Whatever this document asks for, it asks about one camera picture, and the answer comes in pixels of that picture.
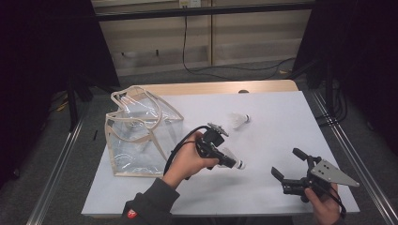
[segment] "white wall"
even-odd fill
[[[95,7],[95,10],[98,13],[108,13],[178,8],[178,1],[160,1],[162,2]],[[213,1],[213,6],[273,4],[283,1],[287,2],[285,0],[217,0]],[[202,1],[202,7],[209,6],[209,4],[210,1]],[[297,54],[310,12],[310,10],[298,10],[215,15],[212,18],[211,16],[189,17],[186,48],[187,50],[201,50],[198,53],[206,55],[206,65],[258,62],[292,57]],[[159,53],[182,52],[184,18],[101,22],[100,26],[112,55],[155,52],[156,50]],[[197,56],[187,61],[192,63],[195,59],[203,60],[203,57]],[[201,60],[197,62],[197,65],[193,64],[192,66],[205,66]],[[177,68],[182,68],[179,56],[176,56],[174,64],[179,65]],[[164,69],[175,68],[162,66]],[[120,70],[119,75],[143,72],[139,69],[128,70],[126,67],[129,66],[125,64],[122,67],[123,72]],[[130,67],[139,67],[139,65],[130,64]]]

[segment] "black cable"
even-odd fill
[[[186,144],[186,143],[195,143],[195,141],[184,142],[184,143],[182,143],[181,147],[184,146],[184,144]]]
[[[335,104],[333,106],[333,112],[334,112],[334,115],[335,115],[333,117],[334,118],[338,118],[341,115],[342,111],[344,110],[343,106],[342,106],[342,101],[340,100],[340,97],[339,97],[339,93],[335,96],[333,102],[337,103],[337,104]],[[316,120],[318,120],[318,119],[327,119],[328,117],[330,117],[330,114],[329,114],[329,112],[326,112],[324,114],[318,115],[315,119]]]
[[[346,101],[346,98],[345,98],[345,94],[343,92],[342,92],[342,96],[343,96],[344,108],[345,108],[343,117],[342,118],[335,117],[335,118],[332,119],[332,121],[329,121],[329,122],[324,123],[324,124],[320,124],[319,125],[320,127],[338,124],[338,123],[343,122],[346,119],[346,117],[348,115],[348,104],[347,104],[347,101]]]
[[[347,27],[346,27],[346,29],[345,29],[345,35],[344,35],[344,37],[343,37],[343,40],[340,41],[340,45],[336,48],[337,51],[335,51],[335,52],[336,52],[335,55],[333,55],[331,58],[334,58],[336,55],[338,55],[338,52],[340,52],[341,49],[342,49],[343,46],[344,46],[344,42],[346,41],[346,39],[347,39],[347,37],[348,37],[348,30],[350,29],[350,27],[352,26],[352,23],[353,23],[353,21],[354,21],[354,17],[355,17],[355,13],[356,13],[356,10],[357,10],[357,7],[358,7],[358,3],[359,3],[359,0],[356,0],[355,5],[353,6],[353,9],[352,9],[352,14],[350,15],[350,18],[349,18],[349,20],[348,20]],[[346,76],[344,76],[344,79],[342,80],[342,82],[343,82],[347,77],[349,77],[349,76],[347,76],[347,75],[351,72],[351,70],[353,69],[353,67],[360,61],[360,59],[362,58],[362,56],[364,55],[364,53],[365,53],[366,50],[367,50],[368,43],[369,43],[369,42],[367,42],[367,44],[366,44],[364,50],[362,51],[362,53],[360,54],[360,56],[357,58],[357,60],[356,60],[356,61],[351,65],[351,67],[348,69],[348,71],[346,72]],[[337,124],[337,123],[340,123],[340,122],[342,122],[342,121],[344,121],[344,120],[346,119],[346,116],[347,116],[347,114],[348,114],[348,108],[347,108],[347,103],[346,103],[346,99],[345,99],[345,95],[344,95],[344,94],[343,94],[343,98],[344,98],[344,105],[345,105],[345,111],[344,111],[343,118],[338,118],[338,117],[341,116],[341,114],[343,113],[343,110],[344,110],[344,109],[342,109],[342,113],[340,113],[339,116],[336,116],[336,117],[334,118],[333,121],[327,122],[327,123],[324,123],[324,124],[320,124],[320,125],[319,125],[320,127],[327,126],[327,125]],[[328,116],[329,116],[329,114],[326,113],[326,114],[324,114],[324,115],[317,116],[315,119],[318,120],[318,119],[320,119],[320,118],[326,118],[326,117],[328,117]]]
[[[341,91],[340,89],[337,90],[337,94],[334,100],[336,102],[336,109],[334,110],[336,118],[339,118],[344,112],[342,99],[340,98],[340,91]]]
[[[187,43],[187,29],[188,29],[188,17],[185,17],[185,30],[184,30],[184,44],[183,44],[183,49],[182,49],[182,64],[184,66],[184,68],[193,75],[206,75],[206,76],[212,76],[212,77],[216,77],[216,78],[221,78],[221,79],[226,79],[229,81],[244,81],[244,80],[237,80],[237,79],[232,79],[232,78],[228,78],[228,77],[223,77],[223,76],[219,76],[216,74],[210,74],[210,73],[196,73],[199,71],[203,71],[206,69],[210,69],[210,68],[232,68],[232,69],[241,69],[241,70],[249,70],[249,71],[260,71],[260,70],[267,70],[267,69],[271,69],[271,68],[276,68],[275,72],[263,79],[260,79],[259,81],[263,81],[266,79],[269,79],[271,77],[274,77],[277,74],[277,71],[279,69],[279,67],[281,66],[281,64],[288,62],[290,60],[294,60],[296,59],[295,57],[291,57],[288,59],[284,59],[283,61],[281,61],[280,63],[270,66],[270,67],[262,67],[262,68],[244,68],[244,67],[229,67],[229,66],[215,66],[215,67],[204,67],[204,68],[198,68],[198,69],[191,69],[191,68],[187,68],[187,66],[185,65],[185,47],[186,47],[186,43]]]

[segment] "black sleeve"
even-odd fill
[[[342,217],[339,217],[339,219],[335,221],[332,225],[345,225],[345,221]]]
[[[138,193],[134,200],[126,202],[119,224],[172,224],[170,210],[178,197],[174,189],[156,178],[144,194]]]

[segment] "gray carpet floor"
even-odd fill
[[[238,65],[246,68],[266,68],[277,62],[263,62]],[[279,70],[287,71],[293,60],[283,63]],[[148,83],[193,83],[224,82],[228,80],[249,81],[282,79],[286,75],[269,70],[241,70],[236,68],[212,68],[200,71],[207,75],[193,75],[186,70],[168,71],[140,76],[120,77],[122,88],[133,84]],[[296,80],[299,90],[303,91],[313,110],[314,116],[321,114],[312,91],[305,84],[305,76]],[[51,200],[42,224],[116,224],[117,219],[93,219],[81,215],[85,198],[98,168],[103,148],[106,144],[103,134],[104,114],[114,111],[115,105],[109,95],[93,88],[94,99],[88,103],[88,116],[83,121],[79,137],[70,153],[68,164],[63,171],[58,188]],[[84,106],[79,102],[79,109]],[[393,177],[398,175],[398,157],[388,148],[383,137],[367,126],[366,117],[348,100],[348,115],[341,126],[349,140],[360,154],[370,174],[381,186],[391,204],[398,206],[398,184]],[[321,128],[339,166],[354,179],[360,180],[351,163],[346,159],[339,142],[329,127]],[[37,200],[49,179],[55,162],[69,135],[69,112],[51,113],[46,128],[42,131],[35,148],[21,167],[21,177],[8,181],[0,190],[0,224],[26,224]],[[373,200],[364,187],[351,188],[360,207],[360,213],[349,214],[347,224],[386,224],[378,212]],[[294,224],[313,224],[311,215],[293,217]]]

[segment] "hand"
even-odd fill
[[[177,188],[183,179],[197,174],[203,168],[213,167],[219,163],[217,158],[201,158],[199,156],[195,141],[202,136],[201,132],[194,132],[176,154],[169,171],[162,178],[171,188]]]
[[[337,185],[331,183],[331,187],[337,191]],[[320,199],[310,189],[305,188],[305,195],[314,208],[314,218],[316,224],[330,225],[336,222],[340,217],[340,206],[330,196],[323,195]],[[338,198],[337,193],[330,189],[330,194]]]

